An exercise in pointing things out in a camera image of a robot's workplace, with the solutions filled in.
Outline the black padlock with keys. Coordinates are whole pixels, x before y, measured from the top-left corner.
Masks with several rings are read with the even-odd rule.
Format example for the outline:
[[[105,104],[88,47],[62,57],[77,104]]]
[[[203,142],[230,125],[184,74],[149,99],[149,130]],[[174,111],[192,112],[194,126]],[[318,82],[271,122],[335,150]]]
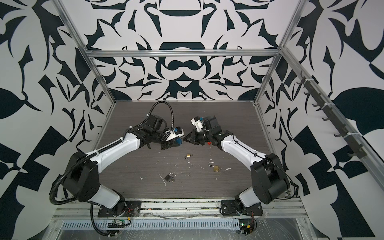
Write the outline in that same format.
[[[159,175],[159,176],[162,178],[162,181],[163,181],[165,186],[167,185],[167,183],[174,183],[175,182],[175,174],[174,173],[168,173],[166,176],[161,176],[161,175]]]

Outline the blue padlock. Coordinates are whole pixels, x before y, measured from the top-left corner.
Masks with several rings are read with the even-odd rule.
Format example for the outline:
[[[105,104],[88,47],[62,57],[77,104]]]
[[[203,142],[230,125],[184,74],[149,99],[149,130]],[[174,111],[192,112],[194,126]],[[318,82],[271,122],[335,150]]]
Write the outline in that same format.
[[[183,141],[182,141],[181,138],[176,138],[176,139],[175,139],[175,142],[176,142],[178,145],[181,145]]]

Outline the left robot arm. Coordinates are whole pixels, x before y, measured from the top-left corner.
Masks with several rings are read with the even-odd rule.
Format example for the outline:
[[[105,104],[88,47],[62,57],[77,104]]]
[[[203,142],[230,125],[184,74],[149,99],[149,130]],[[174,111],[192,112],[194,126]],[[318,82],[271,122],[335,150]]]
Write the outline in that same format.
[[[73,154],[65,172],[53,183],[50,203],[58,206],[73,201],[86,202],[121,214],[126,208],[125,198],[103,186],[100,173],[125,155],[152,143],[160,145],[162,151],[179,147],[183,135],[183,129],[175,126],[171,105],[166,101],[154,103],[146,118],[126,129],[116,141],[86,154]]]

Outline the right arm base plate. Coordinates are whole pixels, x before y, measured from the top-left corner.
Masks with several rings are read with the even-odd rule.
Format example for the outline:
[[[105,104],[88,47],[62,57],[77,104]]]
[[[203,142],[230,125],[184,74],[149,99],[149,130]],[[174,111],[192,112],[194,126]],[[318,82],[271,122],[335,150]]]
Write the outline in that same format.
[[[260,217],[263,215],[263,208],[260,203],[251,207],[245,207],[240,201],[237,200],[222,200],[220,207],[220,214],[225,217],[234,216],[254,216]]]

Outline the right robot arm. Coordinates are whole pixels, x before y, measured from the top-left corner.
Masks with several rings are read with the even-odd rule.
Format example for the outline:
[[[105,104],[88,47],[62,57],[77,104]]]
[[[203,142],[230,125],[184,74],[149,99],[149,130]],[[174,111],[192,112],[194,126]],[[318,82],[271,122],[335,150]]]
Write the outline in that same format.
[[[202,146],[211,143],[250,170],[252,186],[235,196],[240,208],[267,205],[291,188],[290,178],[276,154],[267,155],[246,145],[232,132],[223,130],[215,116],[195,117],[191,123],[195,128],[184,137],[185,142]]]

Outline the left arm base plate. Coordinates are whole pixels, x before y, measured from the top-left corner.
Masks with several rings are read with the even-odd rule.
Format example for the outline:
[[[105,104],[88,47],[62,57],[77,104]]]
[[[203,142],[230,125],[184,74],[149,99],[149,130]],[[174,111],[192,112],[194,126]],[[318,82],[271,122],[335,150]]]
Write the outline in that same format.
[[[117,203],[117,205],[108,209],[101,206],[98,212],[99,218],[112,218],[112,217],[137,217],[141,212],[141,201],[125,201]]]

